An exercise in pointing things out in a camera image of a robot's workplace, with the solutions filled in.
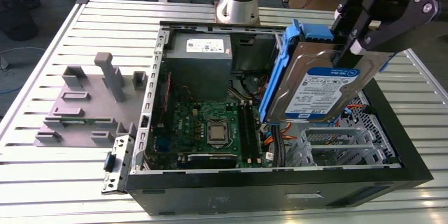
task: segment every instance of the blue cable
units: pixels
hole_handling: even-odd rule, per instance
[[[12,92],[20,90],[22,88],[23,88],[23,86],[18,87],[18,88],[14,89],[14,90],[6,91],[6,92],[0,92],[0,94],[8,94],[8,93],[12,93]]]

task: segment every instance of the floor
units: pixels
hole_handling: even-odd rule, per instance
[[[35,23],[39,26],[39,35],[26,42],[16,42],[7,38],[0,33],[0,52],[18,47],[38,47],[47,48],[54,36],[64,22],[64,19],[74,7],[76,0],[40,0],[42,6],[32,10]],[[171,0],[178,3],[199,3],[211,4],[212,0]],[[283,8],[282,0],[259,0],[263,7]],[[447,62],[446,52],[448,51],[448,37],[436,40],[430,44],[424,44],[416,48],[422,60],[430,68],[432,74],[439,79],[442,85],[448,88],[448,72],[446,65]],[[42,51],[36,49],[20,49],[3,54],[4,59],[11,63],[10,71],[0,71],[0,119],[6,114],[18,92],[3,94],[11,91],[26,83],[27,78],[39,62]]]

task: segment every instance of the motherboard chip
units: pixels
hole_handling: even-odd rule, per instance
[[[226,127],[224,126],[211,126],[210,127],[210,139],[211,141],[226,140]]]
[[[226,119],[207,120],[207,143],[222,148],[228,143],[228,121]]]

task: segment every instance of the sticker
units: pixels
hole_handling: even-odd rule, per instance
[[[359,73],[358,69],[311,68],[288,105],[287,116],[312,119],[327,114],[343,95],[340,88],[356,80]]]
[[[266,156],[267,156],[267,157],[266,157],[266,158],[267,158],[267,160],[271,160],[271,161],[274,161],[274,153],[271,153],[271,152],[267,152],[266,154],[267,154],[267,155],[266,155]]]
[[[187,52],[224,52],[224,40],[188,39]]]

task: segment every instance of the aluminum table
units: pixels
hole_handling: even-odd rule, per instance
[[[123,74],[152,65],[159,21],[214,22],[199,4],[91,0],[76,4],[0,123],[2,223],[446,223],[448,220],[447,94],[412,51],[391,61],[376,81],[435,180],[395,191],[356,208],[227,215],[148,216],[130,195],[102,196],[108,148],[35,147],[35,134],[64,84],[68,65],[87,74],[99,51],[111,52]],[[331,25],[334,14],[260,8],[263,25],[296,18]]]

